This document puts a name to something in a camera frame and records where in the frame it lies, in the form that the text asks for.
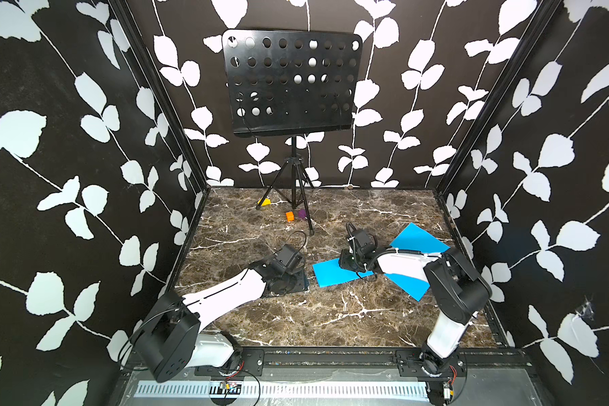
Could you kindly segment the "cyan paper sheet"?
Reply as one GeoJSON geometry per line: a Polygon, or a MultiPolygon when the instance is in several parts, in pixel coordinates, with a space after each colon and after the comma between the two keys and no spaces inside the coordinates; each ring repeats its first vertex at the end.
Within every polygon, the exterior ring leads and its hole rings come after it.
{"type": "Polygon", "coordinates": [[[391,243],[395,253],[377,260],[387,277],[413,299],[420,301],[430,288],[424,265],[436,260],[449,246],[414,223],[391,243]]]}
{"type": "Polygon", "coordinates": [[[373,272],[353,272],[340,267],[338,259],[320,262],[313,265],[316,281],[320,288],[346,284],[365,277],[371,277],[373,272]]]}

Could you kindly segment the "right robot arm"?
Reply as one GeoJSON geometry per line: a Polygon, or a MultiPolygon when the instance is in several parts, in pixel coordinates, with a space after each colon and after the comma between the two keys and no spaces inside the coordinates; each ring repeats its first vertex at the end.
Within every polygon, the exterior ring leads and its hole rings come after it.
{"type": "Polygon", "coordinates": [[[390,279],[404,277],[429,285],[440,310],[421,350],[421,360],[437,369],[458,348],[468,324],[492,296],[482,274],[461,250],[425,253],[392,245],[380,246],[377,237],[347,223],[348,249],[338,260],[341,268],[359,277],[367,273],[390,279]]]}

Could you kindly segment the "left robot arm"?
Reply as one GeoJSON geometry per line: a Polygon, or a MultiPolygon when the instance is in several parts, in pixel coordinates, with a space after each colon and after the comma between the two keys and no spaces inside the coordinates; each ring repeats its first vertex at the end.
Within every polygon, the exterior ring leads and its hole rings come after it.
{"type": "Polygon", "coordinates": [[[133,332],[133,350],[158,383],[189,368],[211,367],[226,378],[239,374],[245,368],[242,348],[225,333],[203,329],[250,302],[306,291],[304,264],[301,250],[286,244],[209,289],[163,294],[133,332]]]}

